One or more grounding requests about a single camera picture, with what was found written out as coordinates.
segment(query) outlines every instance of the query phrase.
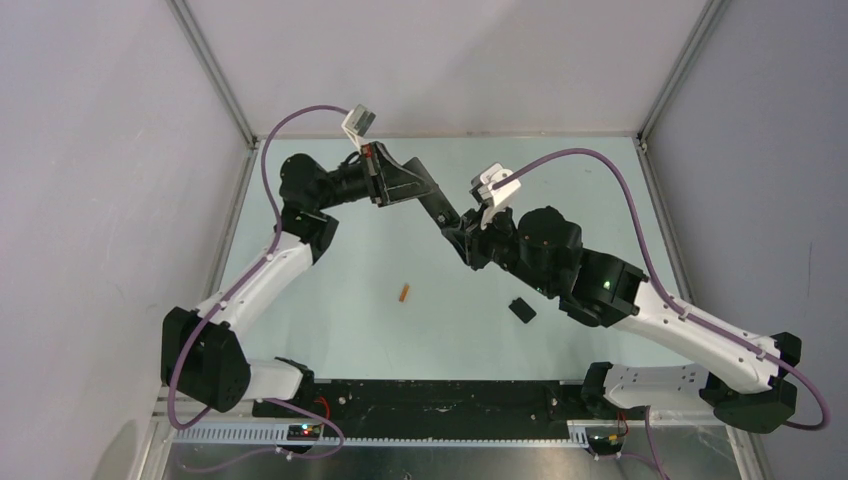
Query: gray wall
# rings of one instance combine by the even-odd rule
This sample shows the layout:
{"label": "gray wall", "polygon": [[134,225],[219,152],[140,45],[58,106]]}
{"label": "gray wall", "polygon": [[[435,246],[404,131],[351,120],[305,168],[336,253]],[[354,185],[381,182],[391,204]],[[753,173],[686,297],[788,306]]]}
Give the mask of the gray wall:
{"label": "gray wall", "polygon": [[[800,336],[835,412],[824,432],[765,437],[780,479],[848,468],[846,46],[846,2],[732,2],[649,139],[698,303]],[[818,418],[804,392],[796,419]]]}
{"label": "gray wall", "polygon": [[166,2],[0,0],[0,478],[127,475],[245,153]]}

